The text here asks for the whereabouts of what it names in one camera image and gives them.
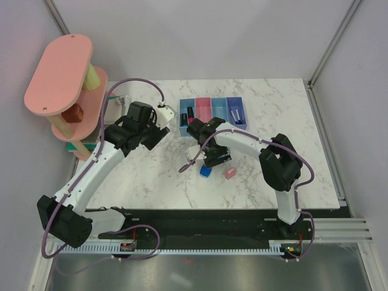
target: pink cube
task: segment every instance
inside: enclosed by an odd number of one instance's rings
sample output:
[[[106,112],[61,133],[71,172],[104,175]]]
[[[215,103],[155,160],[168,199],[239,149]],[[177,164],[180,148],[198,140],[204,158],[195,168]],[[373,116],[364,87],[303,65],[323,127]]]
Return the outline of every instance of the pink cube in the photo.
[[[231,177],[233,177],[236,173],[235,168],[230,168],[228,171],[225,173],[225,177],[229,180]]]

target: red wire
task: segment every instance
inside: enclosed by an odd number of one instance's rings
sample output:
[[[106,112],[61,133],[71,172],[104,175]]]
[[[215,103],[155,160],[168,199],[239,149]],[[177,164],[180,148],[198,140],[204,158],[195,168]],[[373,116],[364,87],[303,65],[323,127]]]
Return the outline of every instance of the red wire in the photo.
[[[299,232],[299,242],[296,247],[299,247],[302,244],[302,241],[303,241],[303,237],[302,237],[302,234]]]

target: black cap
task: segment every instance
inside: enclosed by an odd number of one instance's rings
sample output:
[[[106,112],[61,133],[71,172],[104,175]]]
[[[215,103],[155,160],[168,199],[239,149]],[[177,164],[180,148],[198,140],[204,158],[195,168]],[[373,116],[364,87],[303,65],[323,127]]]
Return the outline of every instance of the black cap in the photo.
[[[187,126],[188,123],[187,123],[187,114],[186,113],[182,113],[181,115],[181,126]]]

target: black motor joint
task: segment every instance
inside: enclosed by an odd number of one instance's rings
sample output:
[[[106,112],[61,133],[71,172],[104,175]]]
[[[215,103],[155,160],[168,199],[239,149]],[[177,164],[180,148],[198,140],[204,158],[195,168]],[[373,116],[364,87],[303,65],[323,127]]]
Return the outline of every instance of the black motor joint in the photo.
[[[209,136],[216,132],[217,127],[222,123],[225,123],[225,120],[218,117],[213,117],[206,124],[198,118],[195,118],[187,127],[187,133],[195,138],[198,141],[198,144],[202,146]],[[206,155],[204,162],[208,168],[212,168],[232,159],[229,149],[218,145],[214,138],[206,144],[204,152]]]
[[[151,105],[132,102],[127,115],[105,129],[105,140],[114,144],[116,149],[121,149],[124,156],[139,144],[151,150],[170,131],[168,127],[157,127],[156,119],[156,111]]]

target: pink shelf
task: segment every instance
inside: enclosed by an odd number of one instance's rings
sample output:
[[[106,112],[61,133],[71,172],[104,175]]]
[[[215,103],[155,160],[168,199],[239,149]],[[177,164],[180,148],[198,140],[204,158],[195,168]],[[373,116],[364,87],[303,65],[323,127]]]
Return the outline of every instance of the pink shelf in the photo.
[[[81,92],[92,51],[92,42],[84,35],[64,35],[52,41],[25,92],[25,106],[40,116],[69,109]]]
[[[91,134],[97,126],[102,100],[108,84],[108,76],[102,68],[95,67],[95,70],[100,77],[101,85],[93,91],[82,89],[79,98],[76,99],[75,103],[78,103],[84,110],[84,117],[79,123],[68,124],[70,130],[74,133],[73,137],[66,138],[54,125],[51,126],[54,135],[61,141],[79,141]]]

